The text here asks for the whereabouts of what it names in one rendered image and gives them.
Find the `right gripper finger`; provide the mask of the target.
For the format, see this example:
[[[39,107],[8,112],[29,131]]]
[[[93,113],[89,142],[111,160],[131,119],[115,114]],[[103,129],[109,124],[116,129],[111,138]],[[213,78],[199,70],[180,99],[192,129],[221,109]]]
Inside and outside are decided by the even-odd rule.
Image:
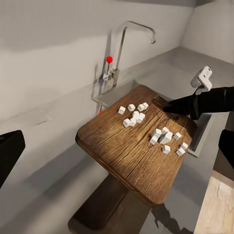
[[[180,98],[180,99],[176,99],[176,100],[170,101],[169,103],[172,104],[172,106],[180,105],[180,104],[183,104],[183,103],[187,103],[187,100],[189,98],[191,98],[191,97],[192,96],[183,97],[183,98]]]
[[[167,113],[189,116],[189,110],[188,110],[187,104],[180,104],[180,105],[165,107],[164,111]]]

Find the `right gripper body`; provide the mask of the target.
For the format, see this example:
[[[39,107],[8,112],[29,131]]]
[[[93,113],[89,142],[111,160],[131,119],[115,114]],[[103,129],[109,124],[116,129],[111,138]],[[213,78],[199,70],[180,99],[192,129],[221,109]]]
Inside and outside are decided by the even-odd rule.
[[[199,120],[202,113],[228,112],[225,100],[227,87],[212,88],[209,92],[195,93],[187,100],[189,117]]]

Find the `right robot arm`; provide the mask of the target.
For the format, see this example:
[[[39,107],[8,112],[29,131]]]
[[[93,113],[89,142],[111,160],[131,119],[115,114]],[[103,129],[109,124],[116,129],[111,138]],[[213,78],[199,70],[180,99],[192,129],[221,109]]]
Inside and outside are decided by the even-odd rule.
[[[212,71],[208,66],[203,67],[190,82],[195,93],[170,101],[172,106],[165,107],[167,113],[189,116],[199,120],[202,113],[219,113],[234,111],[234,86],[212,88],[209,81]]]

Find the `cutting board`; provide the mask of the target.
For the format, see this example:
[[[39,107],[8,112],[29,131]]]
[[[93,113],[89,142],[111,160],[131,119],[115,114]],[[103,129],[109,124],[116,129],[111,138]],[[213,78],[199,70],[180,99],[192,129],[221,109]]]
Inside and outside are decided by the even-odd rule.
[[[139,111],[140,104],[147,109]],[[133,104],[135,109],[129,111]],[[112,176],[151,208],[161,205],[172,186],[185,154],[197,130],[197,124],[189,116],[167,113],[168,101],[145,85],[140,85],[112,104],[92,120],[81,126],[75,136],[76,143]],[[119,113],[124,107],[123,114]],[[133,112],[143,113],[145,118],[134,127],[123,122],[131,119]],[[164,145],[150,140],[155,129],[166,127],[173,133],[166,143],[169,153],[163,153]],[[176,140],[179,132],[182,136]],[[176,152],[188,145],[185,153]]]

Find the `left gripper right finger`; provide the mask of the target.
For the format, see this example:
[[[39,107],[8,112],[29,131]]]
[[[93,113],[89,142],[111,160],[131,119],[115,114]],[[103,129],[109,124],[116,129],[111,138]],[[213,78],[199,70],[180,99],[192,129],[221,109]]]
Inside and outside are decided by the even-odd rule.
[[[234,169],[234,132],[223,130],[218,146]]]

